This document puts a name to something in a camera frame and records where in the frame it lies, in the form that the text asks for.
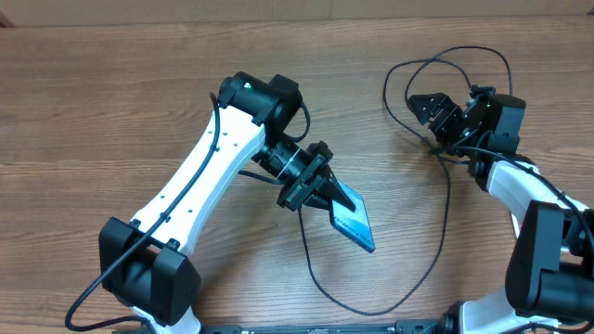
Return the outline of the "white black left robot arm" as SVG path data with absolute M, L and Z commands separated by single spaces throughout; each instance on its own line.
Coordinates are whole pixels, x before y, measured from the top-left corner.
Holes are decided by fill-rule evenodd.
M 368 225 L 364 203 L 330 169 L 328 146 L 301 149 L 284 132 L 304 108 L 299 85 L 280 74 L 267 83 L 245 72 L 225 78 L 206 130 L 166 186 L 129 222 L 106 222 L 98 237 L 102 286 L 134 311 L 141 332 L 201 331 L 192 311 L 200 276 L 189 257 L 250 160 L 280 182 L 279 206 L 327 210 L 341 232 L 360 237 Z

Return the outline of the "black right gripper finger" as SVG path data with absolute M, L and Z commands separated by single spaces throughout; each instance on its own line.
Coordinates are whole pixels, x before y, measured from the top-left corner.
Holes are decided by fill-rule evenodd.
M 449 96 L 444 93 L 413 95 L 407 100 L 407 104 L 419 123 L 424 125 L 449 104 Z
M 440 144 L 448 144 L 458 139 L 463 124 L 463 110 L 450 99 L 443 99 L 430 111 L 429 129 Z

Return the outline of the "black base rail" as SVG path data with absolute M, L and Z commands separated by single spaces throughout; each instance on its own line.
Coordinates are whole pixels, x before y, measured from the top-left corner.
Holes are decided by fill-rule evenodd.
M 439 334 L 458 333 L 449 319 L 397 320 L 393 324 L 247 327 L 205 326 L 200 334 Z

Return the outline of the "blue Samsung Galaxy smartphone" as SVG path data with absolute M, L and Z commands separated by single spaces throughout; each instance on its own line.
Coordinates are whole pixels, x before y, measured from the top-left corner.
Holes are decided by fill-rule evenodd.
M 363 198 L 342 181 L 338 181 L 338 184 L 348 199 L 354 203 L 355 209 L 351 211 L 338 201 L 333 200 L 329 210 L 330 223 L 365 251 L 374 252 L 376 250 L 375 242 Z

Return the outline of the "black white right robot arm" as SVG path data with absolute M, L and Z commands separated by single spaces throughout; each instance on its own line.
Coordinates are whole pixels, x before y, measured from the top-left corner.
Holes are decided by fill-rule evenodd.
M 468 173 L 520 225 L 503 288 L 457 302 L 427 333 L 586 333 L 593 328 L 593 211 L 518 154 L 525 102 L 474 85 L 462 109 L 443 93 L 407 104 L 440 150 L 469 159 Z

